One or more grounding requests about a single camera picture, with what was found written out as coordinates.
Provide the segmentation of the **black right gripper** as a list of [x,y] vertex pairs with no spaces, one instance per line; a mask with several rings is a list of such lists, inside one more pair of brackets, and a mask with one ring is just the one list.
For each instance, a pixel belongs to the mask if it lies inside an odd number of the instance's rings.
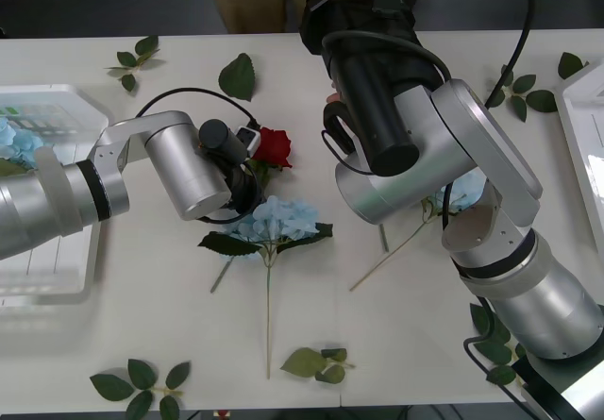
[[399,10],[379,10],[374,8],[374,0],[307,0],[300,37],[311,54],[320,55],[324,37],[344,30],[371,31],[418,42],[414,24],[405,0],[400,0]]

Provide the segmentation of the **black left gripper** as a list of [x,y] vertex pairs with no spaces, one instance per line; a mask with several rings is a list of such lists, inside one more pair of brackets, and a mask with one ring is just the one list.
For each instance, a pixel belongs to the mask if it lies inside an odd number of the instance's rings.
[[260,174],[256,162],[247,158],[233,169],[233,178],[237,180],[242,189],[260,189]]

